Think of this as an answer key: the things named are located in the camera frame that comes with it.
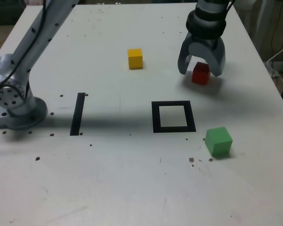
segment robotic arm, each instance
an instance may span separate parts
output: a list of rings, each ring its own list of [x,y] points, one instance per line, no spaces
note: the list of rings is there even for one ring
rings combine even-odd
[[[0,57],[0,129],[26,129],[47,115],[43,100],[34,97],[29,74],[42,52],[59,30],[78,0],[43,0],[43,10],[13,54]],[[188,15],[188,34],[178,58],[178,69],[185,74],[192,56],[205,59],[211,72],[221,75],[225,47],[220,36],[229,10],[229,0],[198,0]]]
[[[196,9],[189,13],[186,28],[188,34],[183,41],[178,69],[186,74],[191,57],[206,60],[215,76],[222,74],[225,65],[225,46],[220,38],[225,30],[225,17],[235,0],[198,0]]]
[[[13,54],[0,57],[0,128],[26,129],[47,114],[45,102],[33,96],[29,74],[78,0],[44,0]]]

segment cube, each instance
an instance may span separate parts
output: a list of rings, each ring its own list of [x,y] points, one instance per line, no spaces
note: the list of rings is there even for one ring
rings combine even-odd
[[[205,144],[213,157],[229,154],[232,142],[233,139],[225,127],[207,130]]]
[[[142,69],[142,50],[140,48],[128,49],[129,69]]]
[[[198,62],[193,70],[192,82],[200,85],[206,85],[209,81],[210,75],[211,72],[208,64]]]

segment black square outline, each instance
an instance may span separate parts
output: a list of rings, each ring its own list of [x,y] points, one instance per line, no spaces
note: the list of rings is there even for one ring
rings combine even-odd
[[[160,106],[183,106],[187,126],[161,127]],[[183,133],[196,132],[191,103],[187,101],[152,101],[153,133]]]

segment black tape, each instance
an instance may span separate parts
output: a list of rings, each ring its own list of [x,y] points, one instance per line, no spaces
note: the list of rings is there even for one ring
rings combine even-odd
[[[76,98],[75,104],[75,112],[72,118],[72,124],[70,129],[71,136],[78,136],[80,132],[82,114],[83,114],[83,107],[85,101],[85,93],[78,93]]]

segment black tape strip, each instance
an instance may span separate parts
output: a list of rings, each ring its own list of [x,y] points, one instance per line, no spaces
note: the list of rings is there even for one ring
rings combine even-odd
[[[187,126],[161,127],[160,106],[183,106]],[[153,133],[183,133],[196,132],[190,101],[152,101]]]
[[[71,136],[78,136],[80,132],[82,114],[83,114],[83,107],[85,101],[85,93],[78,93],[76,98],[75,104],[75,113],[72,118],[72,124],[70,129]]]

